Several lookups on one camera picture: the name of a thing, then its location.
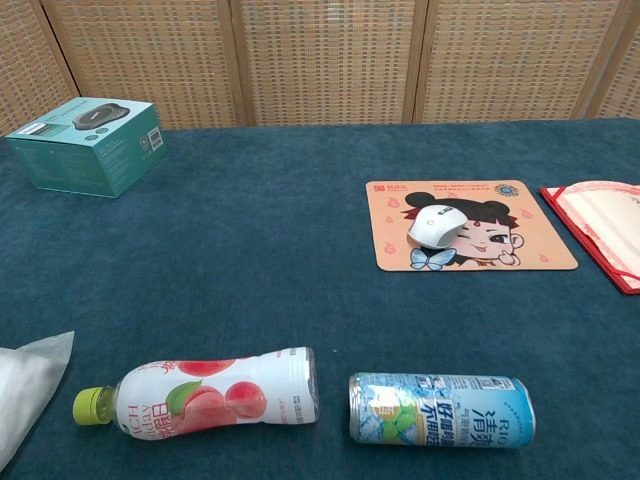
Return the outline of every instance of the white plastic bag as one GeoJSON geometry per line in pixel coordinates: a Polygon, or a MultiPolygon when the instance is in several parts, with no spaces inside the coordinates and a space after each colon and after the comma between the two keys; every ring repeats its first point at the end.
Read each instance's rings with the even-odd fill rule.
{"type": "Polygon", "coordinates": [[[74,332],[0,348],[0,472],[42,414],[67,368],[74,332]]]}

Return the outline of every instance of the table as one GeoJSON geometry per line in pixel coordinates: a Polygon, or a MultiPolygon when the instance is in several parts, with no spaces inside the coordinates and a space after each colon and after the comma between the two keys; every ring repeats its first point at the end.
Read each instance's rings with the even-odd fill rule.
{"type": "Polygon", "coordinates": [[[167,132],[120,199],[33,188],[0,141],[2,346],[75,330],[60,387],[3,478],[640,477],[640,297],[623,296],[538,203],[575,271],[385,273],[370,180],[640,183],[640,122],[320,126],[167,132]],[[314,425],[162,442],[71,417],[82,388],[152,360],[307,345],[314,425]],[[356,371],[520,378],[537,415],[518,450],[359,445],[356,371]]]}

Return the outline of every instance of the teal box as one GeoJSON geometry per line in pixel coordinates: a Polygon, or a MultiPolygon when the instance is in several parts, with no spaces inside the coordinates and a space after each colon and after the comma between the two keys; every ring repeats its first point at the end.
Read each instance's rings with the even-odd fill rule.
{"type": "Polygon", "coordinates": [[[153,104],[77,97],[6,136],[38,188],[119,197],[167,152],[153,104]]]}

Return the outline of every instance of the can label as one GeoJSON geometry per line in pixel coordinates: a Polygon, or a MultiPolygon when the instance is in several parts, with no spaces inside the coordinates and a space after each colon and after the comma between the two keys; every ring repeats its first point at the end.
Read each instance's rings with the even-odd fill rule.
{"type": "Polygon", "coordinates": [[[535,430],[526,388],[507,377],[360,373],[351,400],[364,443],[514,448],[535,430]]]}

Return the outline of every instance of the white wireless mouse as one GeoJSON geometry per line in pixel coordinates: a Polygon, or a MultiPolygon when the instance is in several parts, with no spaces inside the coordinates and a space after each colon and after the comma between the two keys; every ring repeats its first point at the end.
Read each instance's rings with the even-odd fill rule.
{"type": "Polygon", "coordinates": [[[409,229],[409,236],[423,247],[447,248],[466,222],[466,215],[457,208],[429,205],[418,212],[409,229]]]}

